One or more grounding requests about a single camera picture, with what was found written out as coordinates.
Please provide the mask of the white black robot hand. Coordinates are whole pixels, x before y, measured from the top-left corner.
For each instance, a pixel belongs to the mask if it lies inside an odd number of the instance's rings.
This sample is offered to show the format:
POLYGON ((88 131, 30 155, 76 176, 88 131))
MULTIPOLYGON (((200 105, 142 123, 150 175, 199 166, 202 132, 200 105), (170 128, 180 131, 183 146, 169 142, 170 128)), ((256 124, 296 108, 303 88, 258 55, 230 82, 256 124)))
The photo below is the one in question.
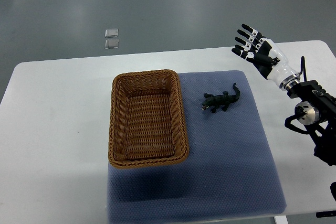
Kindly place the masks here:
POLYGON ((299 83, 300 75, 289 66, 288 58, 279 47, 256 29, 242 24, 237 44, 232 52, 255 66, 266 79, 273 81, 278 88, 289 90, 299 83))

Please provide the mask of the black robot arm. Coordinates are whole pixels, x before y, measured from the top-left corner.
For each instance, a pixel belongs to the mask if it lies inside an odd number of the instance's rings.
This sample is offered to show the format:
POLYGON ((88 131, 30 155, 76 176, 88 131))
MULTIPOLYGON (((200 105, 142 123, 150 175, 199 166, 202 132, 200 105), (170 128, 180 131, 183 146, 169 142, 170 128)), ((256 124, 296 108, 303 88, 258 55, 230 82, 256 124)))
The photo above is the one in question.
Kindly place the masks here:
POLYGON ((309 135, 314 144, 314 156, 335 165, 335 97, 315 80, 294 80, 286 87, 289 98, 300 98, 294 115, 285 119, 285 127, 309 135))

